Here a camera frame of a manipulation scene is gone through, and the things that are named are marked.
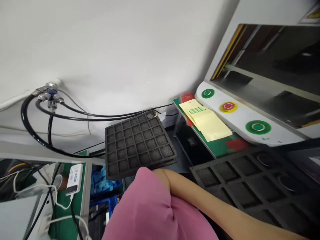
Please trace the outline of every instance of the pink shirt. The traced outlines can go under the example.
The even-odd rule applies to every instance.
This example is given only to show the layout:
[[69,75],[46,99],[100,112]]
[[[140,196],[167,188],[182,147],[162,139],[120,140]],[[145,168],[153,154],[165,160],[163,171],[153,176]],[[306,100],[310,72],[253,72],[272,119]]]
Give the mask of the pink shirt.
[[218,240],[205,217],[171,196],[149,169],[138,170],[105,228],[102,240]]

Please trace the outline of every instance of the person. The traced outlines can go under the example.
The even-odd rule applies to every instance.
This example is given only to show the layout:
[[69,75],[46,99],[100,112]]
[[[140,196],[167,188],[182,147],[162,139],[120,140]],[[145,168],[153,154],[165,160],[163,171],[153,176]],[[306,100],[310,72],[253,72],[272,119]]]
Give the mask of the person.
[[233,240],[304,240],[261,222],[167,169],[142,167],[106,225],[102,240],[218,240],[198,208]]

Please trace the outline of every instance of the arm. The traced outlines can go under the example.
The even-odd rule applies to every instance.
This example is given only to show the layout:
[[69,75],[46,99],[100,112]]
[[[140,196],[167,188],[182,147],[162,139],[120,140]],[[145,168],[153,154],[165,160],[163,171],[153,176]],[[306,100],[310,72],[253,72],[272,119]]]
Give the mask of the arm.
[[261,222],[221,201],[195,183],[167,169],[154,171],[170,193],[197,207],[233,240],[306,240],[282,228]]

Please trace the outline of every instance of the black foam tray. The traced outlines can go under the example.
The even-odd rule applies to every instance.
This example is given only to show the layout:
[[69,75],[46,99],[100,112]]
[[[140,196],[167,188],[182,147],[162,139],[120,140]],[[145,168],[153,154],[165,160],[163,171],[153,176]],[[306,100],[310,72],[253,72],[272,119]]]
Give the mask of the black foam tray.
[[155,169],[176,162],[176,150],[152,110],[105,131],[107,179],[135,175],[140,167]]
[[320,186],[266,145],[190,167],[198,185],[263,222],[318,239]]

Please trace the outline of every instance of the yellow paper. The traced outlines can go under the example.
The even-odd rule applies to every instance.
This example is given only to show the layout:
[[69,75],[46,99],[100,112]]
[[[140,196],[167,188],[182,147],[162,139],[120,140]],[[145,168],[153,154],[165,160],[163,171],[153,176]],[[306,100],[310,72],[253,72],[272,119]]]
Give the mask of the yellow paper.
[[232,135],[231,130],[220,118],[210,109],[203,107],[197,100],[192,99],[179,106],[208,142]]

